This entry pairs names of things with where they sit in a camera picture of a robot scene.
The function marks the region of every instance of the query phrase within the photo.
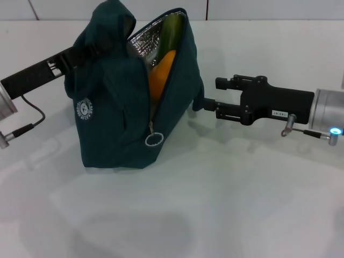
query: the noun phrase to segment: silver insulated lining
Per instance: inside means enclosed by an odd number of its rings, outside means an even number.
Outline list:
[[[150,63],[152,66],[155,65],[159,35],[165,17],[166,16],[156,20],[129,41],[129,45],[133,48],[136,55],[146,60],[146,62]]]

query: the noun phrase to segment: blue led light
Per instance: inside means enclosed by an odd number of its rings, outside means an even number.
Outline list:
[[[332,133],[332,134],[342,134],[342,130],[340,130],[340,129],[337,128],[337,127],[331,128],[331,129],[329,130],[329,132]]]

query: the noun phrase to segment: metal ring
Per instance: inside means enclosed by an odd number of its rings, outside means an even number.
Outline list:
[[[152,136],[155,136],[155,135],[159,135],[159,136],[161,137],[161,140],[160,140],[158,143],[156,143],[156,144],[149,144],[149,143],[148,143],[148,139],[149,139],[150,137],[152,137]],[[162,143],[162,142],[163,142],[163,134],[162,134],[162,133],[152,133],[152,134],[150,134],[149,136],[147,136],[147,138],[146,138],[146,140],[145,140],[145,144],[146,144],[148,147],[155,147],[155,146],[159,145],[159,144]]]

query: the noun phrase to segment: teal bag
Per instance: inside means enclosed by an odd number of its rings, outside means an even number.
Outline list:
[[[185,15],[184,31],[151,118],[147,60],[133,55],[128,42],[141,34],[142,38],[150,37],[153,33],[149,28],[170,13]],[[115,45],[107,55],[65,79],[66,93],[74,103],[85,167],[148,166],[156,160],[190,103],[193,101],[194,111],[203,107],[204,87],[187,12],[170,10],[129,39],[135,24],[135,18],[120,1],[106,1],[93,12],[90,23],[74,44],[82,47],[105,35]]]

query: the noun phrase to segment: white table surface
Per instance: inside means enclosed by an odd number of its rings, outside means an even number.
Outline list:
[[[71,46],[86,24],[0,22],[0,78]],[[344,21],[191,25],[207,97],[238,103],[238,92],[214,86],[234,74],[340,89]],[[0,151],[1,257],[344,256],[344,141],[281,138],[282,121],[245,127],[189,112],[148,168],[85,169],[63,78],[27,98],[47,119]],[[40,118],[21,99],[15,104],[19,113],[0,123],[4,133]]]

